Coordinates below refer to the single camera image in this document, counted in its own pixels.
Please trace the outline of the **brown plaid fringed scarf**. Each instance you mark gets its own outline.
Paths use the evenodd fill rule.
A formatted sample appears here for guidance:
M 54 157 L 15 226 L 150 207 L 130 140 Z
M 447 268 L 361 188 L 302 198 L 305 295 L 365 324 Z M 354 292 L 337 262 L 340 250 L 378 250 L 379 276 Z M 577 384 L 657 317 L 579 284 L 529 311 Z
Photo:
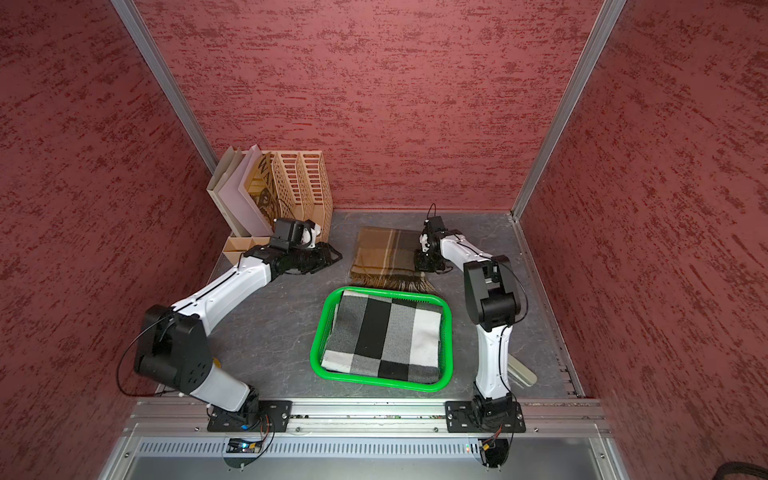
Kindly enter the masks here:
M 359 287 L 435 294 L 424 272 L 415 266 L 421 233 L 414 230 L 363 227 L 357 238 L 349 271 L 351 284 Z

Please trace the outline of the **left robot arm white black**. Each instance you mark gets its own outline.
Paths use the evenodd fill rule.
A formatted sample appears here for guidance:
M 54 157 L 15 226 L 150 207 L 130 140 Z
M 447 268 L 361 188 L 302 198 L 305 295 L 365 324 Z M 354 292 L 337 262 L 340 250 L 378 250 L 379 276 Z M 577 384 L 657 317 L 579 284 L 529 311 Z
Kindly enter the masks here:
M 286 250 L 257 245 L 212 283 L 166 307 L 145 312 L 135 338 L 133 371 L 203 401 L 211 409 L 212 432 L 253 431 L 269 416 L 259 407 L 259 393 L 216 364 L 208 336 L 242 301 L 284 274 L 308 275 L 342 259 L 326 242 Z

